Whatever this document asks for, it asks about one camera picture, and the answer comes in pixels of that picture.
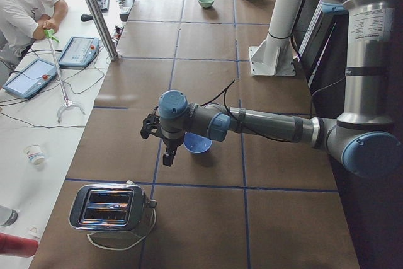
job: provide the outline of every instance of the white desk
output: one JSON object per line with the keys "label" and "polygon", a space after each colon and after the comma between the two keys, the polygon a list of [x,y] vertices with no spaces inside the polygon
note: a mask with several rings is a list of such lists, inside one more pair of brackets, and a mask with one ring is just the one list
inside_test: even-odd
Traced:
{"label": "white desk", "polygon": [[[54,43],[55,49],[63,49],[71,36],[98,37],[99,34],[93,21],[81,22],[80,16],[89,13],[85,0],[66,0],[69,12],[60,26],[56,37],[60,43]],[[118,3],[110,0],[110,10],[104,13],[104,18],[110,33],[116,24],[122,25],[119,19]],[[32,49],[49,49],[47,40],[36,42]],[[53,62],[50,52],[38,52],[41,58]],[[29,64],[36,55],[28,54],[17,67],[21,70]],[[78,75],[70,78],[75,92],[80,92],[94,84],[109,66],[108,53],[103,49],[96,62],[92,63]],[[76,74],[77,70],[63,70],[63,78]],[[67,110],[62,114],[62,121],[57,123],[57,110],[64,104],[60,86],[53,80],[44,91],[33,99],[17,105],[3,106],[4,101],[15,97],[0,90],[0,107],[3,113],[34,125],[68,126],[85,125],[93,108],[94,99],[98,94],[103,79],[85,93],[75,95],[66,85],[67,94],[72,101],[84,105],[85,115],[78,108]],[[77,149],[84,128],[45,129],[30,127],[19,121],[0,115],[0,205],[16,209],[18,220],[11,226],[1,227],[0,232],[34,238],[27,234],[31,228],[36,228],[42,234],[54,207],[65,175]],[[23,154],[23,149],[30,144],[39,144],[45,153],[46,160],[40,165],[33,165]],[[0,268],[25,269],[30,266],[32,258],[18,258],[0,255]]]}

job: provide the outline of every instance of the bowl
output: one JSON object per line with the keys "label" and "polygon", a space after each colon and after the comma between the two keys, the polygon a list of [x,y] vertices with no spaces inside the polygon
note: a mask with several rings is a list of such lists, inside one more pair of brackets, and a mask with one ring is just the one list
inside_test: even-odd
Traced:
{"label": "bowl", "polygon": [[201,154],[208,151],[208,149],[212,145],[212,141],[200,135],[187,132],[184,135],[183,144],[185,148],[192,154]]}
{"label": "bowl", "polygon": [[214,0],[198,0],[198,2],[203,8],[210,8],[213,5]]}

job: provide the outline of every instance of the tablet device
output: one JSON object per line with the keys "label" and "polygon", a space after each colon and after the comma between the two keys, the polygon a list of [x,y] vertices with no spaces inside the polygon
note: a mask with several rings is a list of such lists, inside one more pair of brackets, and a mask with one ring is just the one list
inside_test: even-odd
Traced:
{"label": "tablet device", "polygon": [[71,37],[60,55],[59,65],[64,69],[84,69],[94,60],[98,50],[98,38]]}
{"label": "tablet device", "polygon": [[14,78],[3,85],[3,88],[19,98],[32,98],[56,75],[54,64],[36,58]]}

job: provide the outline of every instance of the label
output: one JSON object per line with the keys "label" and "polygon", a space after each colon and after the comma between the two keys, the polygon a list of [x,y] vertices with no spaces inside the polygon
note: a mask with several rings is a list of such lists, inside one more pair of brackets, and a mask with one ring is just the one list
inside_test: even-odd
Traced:
{"label": "label", "polygon": [[393,8],[387,8],[350,15],[348,43],[364,40],[388,41],[392,31],[393,12]]}

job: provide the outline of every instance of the red can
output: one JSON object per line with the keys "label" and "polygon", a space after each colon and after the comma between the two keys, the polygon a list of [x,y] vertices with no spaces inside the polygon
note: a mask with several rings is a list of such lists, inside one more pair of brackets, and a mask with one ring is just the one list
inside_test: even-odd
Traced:
{"label": "red can", "polygon": [[38,241],[34,239],[0,233],[0,255],[29,258],[37,252],[38,245]]}

